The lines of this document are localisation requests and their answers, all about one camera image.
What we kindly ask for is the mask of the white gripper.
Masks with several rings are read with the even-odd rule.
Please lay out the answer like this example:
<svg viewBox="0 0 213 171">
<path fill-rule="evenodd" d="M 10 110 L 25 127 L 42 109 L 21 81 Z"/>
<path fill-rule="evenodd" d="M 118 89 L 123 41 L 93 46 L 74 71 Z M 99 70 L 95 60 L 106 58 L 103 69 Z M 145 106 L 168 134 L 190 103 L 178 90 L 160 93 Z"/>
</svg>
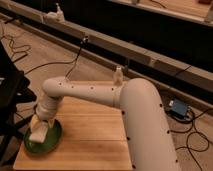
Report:
<svg viewBox="0 0 213 171">
<path fill-rule="evenodd" d="M 30 130 L 32 131 L 36 123 L 40 120 L 48 120 L 48 126 L 50 129 L 54 127 L 55 117 L 58 106 L 60 104 L 59 98 L 53 98 L 49 96 L 43 96 L 36 107 L 36 114 L 33 115 L 30 121 Z"/>
</svg>

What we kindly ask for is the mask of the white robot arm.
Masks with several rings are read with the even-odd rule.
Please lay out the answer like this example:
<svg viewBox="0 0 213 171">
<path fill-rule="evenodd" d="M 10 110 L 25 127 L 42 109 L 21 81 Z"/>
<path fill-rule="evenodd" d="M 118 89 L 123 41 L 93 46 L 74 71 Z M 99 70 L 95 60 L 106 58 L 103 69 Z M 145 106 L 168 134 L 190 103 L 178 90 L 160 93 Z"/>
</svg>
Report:
<svg viewBox="0 0 213 171">
<path fill-rule="evenodd" d="M 45 80 L 42 90 L 44 97 L 36 107 L 38 122 L 31 127 L 31 141 L 45 141 L 48 122 L 55 118 L 61 100 L 70 96 L 124 112 L 131 162 L 136 171 L 181 171 L 160 94 L 150 81 L 136 78 L 97 85 L 55 77 Z"/>
</svg>

